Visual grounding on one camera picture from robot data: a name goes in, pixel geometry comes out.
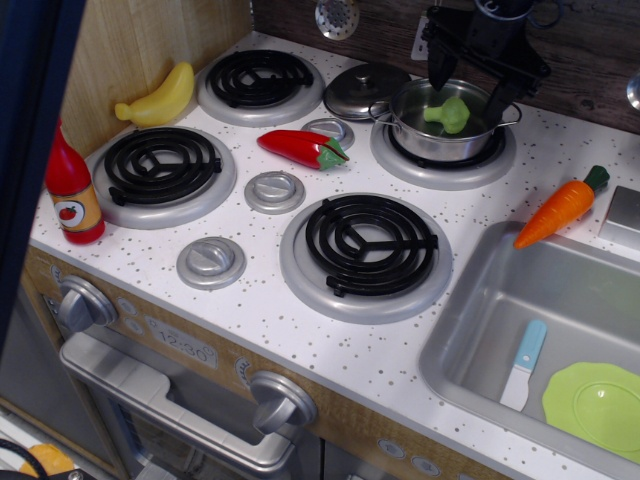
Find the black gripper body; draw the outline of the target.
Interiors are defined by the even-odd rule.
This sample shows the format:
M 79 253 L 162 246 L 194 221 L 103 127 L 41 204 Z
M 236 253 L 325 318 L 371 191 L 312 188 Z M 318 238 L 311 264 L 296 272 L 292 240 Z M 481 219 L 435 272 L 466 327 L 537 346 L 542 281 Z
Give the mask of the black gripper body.
M 498 81 L 524 78 L 530 82 L 529 93 L 535 93 L 551 70 L 527 39 L 532 13 L 531 5 L 475 5 L 471 10 L 432 6 L 423 38 L 428 43 L 435 36 L 454 36 L 461 42 L 459 62 Z

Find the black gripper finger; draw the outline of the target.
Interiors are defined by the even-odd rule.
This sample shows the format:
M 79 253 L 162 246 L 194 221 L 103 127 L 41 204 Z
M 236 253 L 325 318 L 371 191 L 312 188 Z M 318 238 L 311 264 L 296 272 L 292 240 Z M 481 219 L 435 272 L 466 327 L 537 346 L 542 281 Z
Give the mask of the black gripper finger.
M 503 112 L 517 99 L 527 95 L 530 82 L 524 78 L 513 77 L 500 80 L 487 101 L 482 118 L 488 124 L 498 124 Z
M 435 36 L 428 41 L 428 78 L 440 91 L 456 70 L 461 42 L 454 36 Z

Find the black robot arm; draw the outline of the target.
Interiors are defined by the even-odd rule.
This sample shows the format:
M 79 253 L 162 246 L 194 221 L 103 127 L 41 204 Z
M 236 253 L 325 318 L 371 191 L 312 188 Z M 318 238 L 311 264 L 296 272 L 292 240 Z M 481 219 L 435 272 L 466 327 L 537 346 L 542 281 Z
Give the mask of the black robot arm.
M 476 1 L 472 10 L 433 6 L 422 38 L 428 47 L 428 79 L 436 90 L 465 61 L 497 80 L 482 117 L 498 123 L 516 100 L 537 94 L 550 66 L 530 45 L 533 1 Z

